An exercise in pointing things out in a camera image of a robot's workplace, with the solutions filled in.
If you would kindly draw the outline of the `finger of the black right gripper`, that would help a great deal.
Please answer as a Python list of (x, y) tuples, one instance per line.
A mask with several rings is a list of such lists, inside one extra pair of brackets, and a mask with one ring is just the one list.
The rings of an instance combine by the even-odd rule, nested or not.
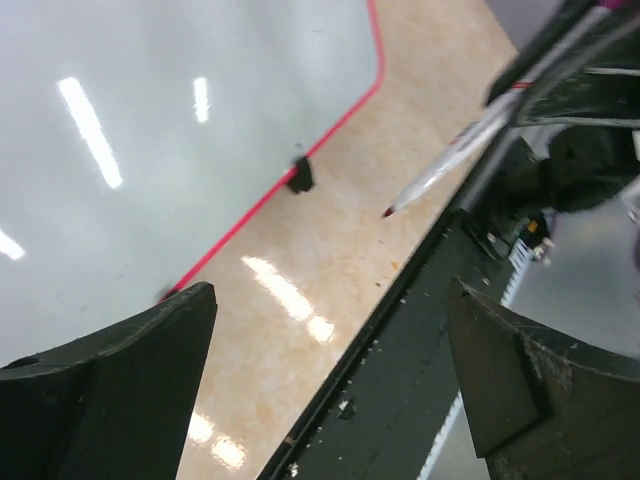
[(517, 126), (639, 128), (639, 6), (605, 16), (538, 78), (514, 111)]
[(488, 90), (485, 104), (489, 105), (520, 80), (597, 1), (509, 0), (487, 4), (517, 51)]

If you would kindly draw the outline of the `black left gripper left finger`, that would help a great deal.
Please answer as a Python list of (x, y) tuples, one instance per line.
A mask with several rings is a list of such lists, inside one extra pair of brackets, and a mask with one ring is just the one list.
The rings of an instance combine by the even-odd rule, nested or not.
[(199, 282), (2, 367), (2, 478), (175, 478), (216, 313)]

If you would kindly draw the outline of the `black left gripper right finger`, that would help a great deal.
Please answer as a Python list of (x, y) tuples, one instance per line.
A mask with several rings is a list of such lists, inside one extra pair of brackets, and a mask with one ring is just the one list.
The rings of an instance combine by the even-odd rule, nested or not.
[(493, 479), (636, 479), (639, 476), (639, 363), (521, 316), (458, 279), (524, 347), (540, 402), (531, 426), (489, 451)]

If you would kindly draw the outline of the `magenta capped whiteboard marker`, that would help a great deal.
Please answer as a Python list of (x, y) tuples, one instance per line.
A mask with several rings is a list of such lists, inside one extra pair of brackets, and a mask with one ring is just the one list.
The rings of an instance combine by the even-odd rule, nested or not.
[(460, 162), (468, 158), (483, 142), (492, 139), (508, 124), (515, 107), (525, 89), (553, 63), (568, 51), (589, 29), (602, 21), (611, 12), (625, 6), (625, 1), (597, 1), (597, 4), (563, 35), (524, 76), (512, 84), (505, 93), (485, 105), (479, 119), (461, 131), (429, 167), (415, 177), (399, 193), (398, 197), (384, 211), (387, 218), (395, 212), (420, 199), (443, 176)]

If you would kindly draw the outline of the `pink framed whiteboard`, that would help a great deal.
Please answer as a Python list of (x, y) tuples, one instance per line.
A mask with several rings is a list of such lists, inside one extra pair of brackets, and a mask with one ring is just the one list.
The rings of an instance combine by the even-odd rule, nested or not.
[(1, 361), (151, 306), (379, 78), (370, 1), (5, 1)]

